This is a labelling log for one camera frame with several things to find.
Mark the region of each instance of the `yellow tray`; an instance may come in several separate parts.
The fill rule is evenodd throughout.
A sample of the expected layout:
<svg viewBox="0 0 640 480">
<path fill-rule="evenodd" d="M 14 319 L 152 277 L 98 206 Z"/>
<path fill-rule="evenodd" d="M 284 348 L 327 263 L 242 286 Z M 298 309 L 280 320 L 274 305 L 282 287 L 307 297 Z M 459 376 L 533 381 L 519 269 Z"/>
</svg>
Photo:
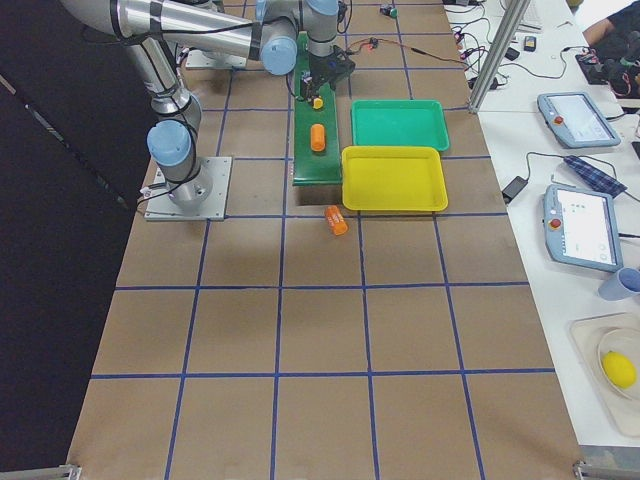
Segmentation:
<svg viewBox="0 0 640 480">
<path fill-rule="evenodd" d="M 351 210 L 437 212 L 449 203 L 440 154 L 431 147 L 346 147 L 342 176 L 342 202 Z"/>
</svg>

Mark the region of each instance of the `blue cloth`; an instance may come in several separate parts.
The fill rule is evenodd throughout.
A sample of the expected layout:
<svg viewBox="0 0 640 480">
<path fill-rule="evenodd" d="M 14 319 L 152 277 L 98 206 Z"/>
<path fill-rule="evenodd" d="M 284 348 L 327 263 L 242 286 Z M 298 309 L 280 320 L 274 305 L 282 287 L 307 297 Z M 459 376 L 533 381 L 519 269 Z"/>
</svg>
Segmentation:
<svg viewBox="0 0 640 480">
<path fill-rule="evenodd" d="M 608 193 L 616 198 L 627 189 L 626 185 L 575 155 L 564 157 L 564 161 L 596 192 Z"/>
</svg>

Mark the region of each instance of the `lemon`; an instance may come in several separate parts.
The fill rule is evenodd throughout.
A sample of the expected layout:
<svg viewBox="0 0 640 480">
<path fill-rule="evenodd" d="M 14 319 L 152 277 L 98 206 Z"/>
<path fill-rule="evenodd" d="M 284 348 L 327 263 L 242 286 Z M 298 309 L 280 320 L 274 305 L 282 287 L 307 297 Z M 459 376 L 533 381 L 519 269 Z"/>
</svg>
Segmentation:
<svg viewBox="0 0 640 480">
<path fill-rule="evenodd" d="M 619 352 L 609 352 L 604 355 L 602 369 L 611 383 L 620 388 L 629 388 L 636 383 L 636 367 L 631 360 Z"/>
</svg>

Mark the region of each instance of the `orange cylinder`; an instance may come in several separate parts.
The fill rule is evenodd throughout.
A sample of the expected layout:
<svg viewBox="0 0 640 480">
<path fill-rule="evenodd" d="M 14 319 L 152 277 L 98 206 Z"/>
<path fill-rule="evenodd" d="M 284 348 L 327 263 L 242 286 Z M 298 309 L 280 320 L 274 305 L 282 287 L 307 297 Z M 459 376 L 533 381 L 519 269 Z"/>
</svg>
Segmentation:
<svg viewBox="0 0 640 480">
<path fill-rule="evenodd" d="M 324 125 L 314 123 L 311 125 L 311 150 L 322 152 L 326 147 Z"/>
<path fill-rule="evenodd" d="M 334 235 L 342 235 L 343 233 L 347 233 L 347 230 L 349 230 L 349 225 L 344 221 L 342 213 L 340 213 L 340 209 L 335 205 L 330 205 L 325 208 L 324 218 L 327 219 L 329 227 Z"/>
</svg>

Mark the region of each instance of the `brown cardboard floor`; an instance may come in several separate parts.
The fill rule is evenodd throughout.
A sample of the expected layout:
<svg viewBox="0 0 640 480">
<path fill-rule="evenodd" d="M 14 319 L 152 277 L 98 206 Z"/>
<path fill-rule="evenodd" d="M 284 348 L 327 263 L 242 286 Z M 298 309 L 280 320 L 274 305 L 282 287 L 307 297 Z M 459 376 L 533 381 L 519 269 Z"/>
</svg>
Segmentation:
<svg viewBox="0 0 640 480">
<path fill-rule="evenodd" d="M 455 59 L 442 5 L 356 2 L 375 34 Z M 230 4 L 227 13 L 253 11 Z M 296 205 L 282 77 L 187 72 L 199 154 L 234 157 L 221 223 L 137 218 L 69 461 L 89 480 L 573 478 L 579 449 L 460 65 L 381 43 L 338 88 L 439 100 L 449 207 Z"/>
</svg>

